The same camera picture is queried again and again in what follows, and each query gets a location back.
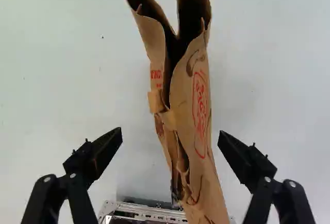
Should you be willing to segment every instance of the brown paper bag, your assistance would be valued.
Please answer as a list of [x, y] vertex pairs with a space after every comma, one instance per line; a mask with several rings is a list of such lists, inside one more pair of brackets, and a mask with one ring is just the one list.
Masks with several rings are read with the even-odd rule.
[[127, 0], [150, 59], [148, 101], [188, 222], [229, 223], [211, 149], [209, 0], [177, 0], [176, 35], [154, 0]]

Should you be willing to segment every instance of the white wall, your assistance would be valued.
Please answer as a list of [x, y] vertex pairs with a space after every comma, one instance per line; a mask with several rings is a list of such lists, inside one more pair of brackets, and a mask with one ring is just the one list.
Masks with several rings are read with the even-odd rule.
[[[175, 0], [157, 1], [176, 29]], [[329, 0], [211, 3], [212, 141], [229, 213], [241, 223], [250, 194], [216, 149], [219, 129], [256, 142], [276, 178], [303, 184], [317, 223], [328, 223]], [[20, 222], [38, 177], [62, 175], [84, 138], [116, 126], [124, 143], [90, 188], [95, 210], [116, 194], [170, 200], [148, 65], [125, 0], [0, 0], [3, 223]], [[60, 223], [72, 223], [67, 203]]]

